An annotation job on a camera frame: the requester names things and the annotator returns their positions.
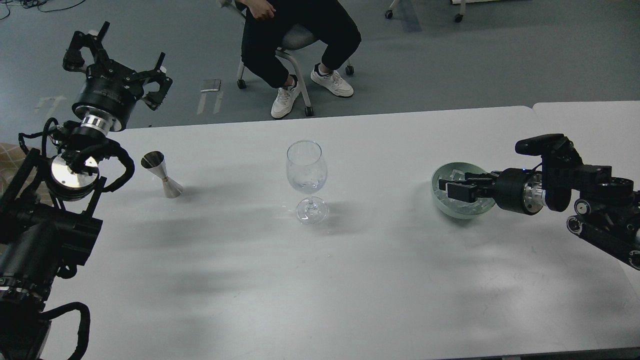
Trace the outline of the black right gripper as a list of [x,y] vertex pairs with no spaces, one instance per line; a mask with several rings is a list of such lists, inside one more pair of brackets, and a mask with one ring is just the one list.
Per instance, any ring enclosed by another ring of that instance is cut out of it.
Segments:
[[517,214],[535,215],[545,206],[542,172],[537,170],[464,172],[461,177],[439,178],[438,189],[465,203],[494,199],[499,208]]

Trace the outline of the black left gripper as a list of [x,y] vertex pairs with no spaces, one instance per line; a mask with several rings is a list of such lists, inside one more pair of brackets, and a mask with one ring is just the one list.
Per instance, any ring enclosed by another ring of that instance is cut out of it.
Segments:
[[[149,109],[156,111],[173,84],[162,68],[164,52],[158,56],[153,69],[119,76],[103,46],[109,27],[110,22],[103,23],[96,35],[76,30],[62,59],[65,71],[86,75],[80,94],[71,106],[80,120],[79,127],[85,132],[122,132],[127,128],[137,101],[142,100]],[[89,50],[92,64],[86,64],[82,49]]]

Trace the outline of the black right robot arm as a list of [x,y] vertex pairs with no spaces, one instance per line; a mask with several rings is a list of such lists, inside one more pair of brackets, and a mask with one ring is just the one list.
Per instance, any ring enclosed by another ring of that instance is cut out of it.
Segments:
[[452,202],[491,199],[503,210],[524,215],[535,215],[543,208],[563,212],[577,191],[575,215],[567,218],[567,230],[639,269],[639,192],[632,180],[613,177],[610,166],[584,164],[573,142],[562,133],[522,139],[514,150],[541,161],[533,169],[464,171],[460,178],[439,174],[435,187]]

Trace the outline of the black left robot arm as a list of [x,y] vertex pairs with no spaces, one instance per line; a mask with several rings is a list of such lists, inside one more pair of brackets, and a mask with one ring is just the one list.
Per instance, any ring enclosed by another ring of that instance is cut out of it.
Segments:
[[135,162],[110,132],[126,129],[138,101],[157,110],[173,84],[160,53],[153,69],[136,71],[110,58],[103,38],[74,32],[62,68],[86,76],[71,106],[76,121],[49,118],[41,132],[18,135],[25,155],[1,196],[1,358],[39,360],[54,319],[78,312],[71,360],[86,354],[90,309],[72,301],[45,310],[55,278],[68,280],[86,264],[103,221],[94,217],[102,194],[123,187]]

